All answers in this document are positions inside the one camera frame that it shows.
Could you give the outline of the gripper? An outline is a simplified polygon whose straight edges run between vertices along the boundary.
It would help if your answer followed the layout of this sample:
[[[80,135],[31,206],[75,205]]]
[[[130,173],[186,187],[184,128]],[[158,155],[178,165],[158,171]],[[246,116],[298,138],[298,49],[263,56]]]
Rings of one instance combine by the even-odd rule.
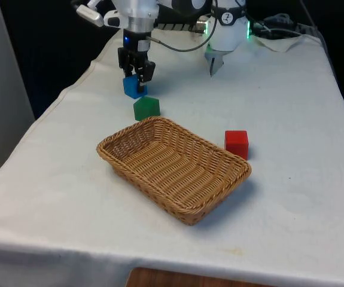
[[[132,52],[138,53],[134,59],[134,68],[138,78],[137,92],[145,91],[146,83],[152,80],[156,64],[148,60],[151,32],[137,33],[123,30],[123,47],[118,48],[118,64],[124,72],[124,77],[132,76]]]

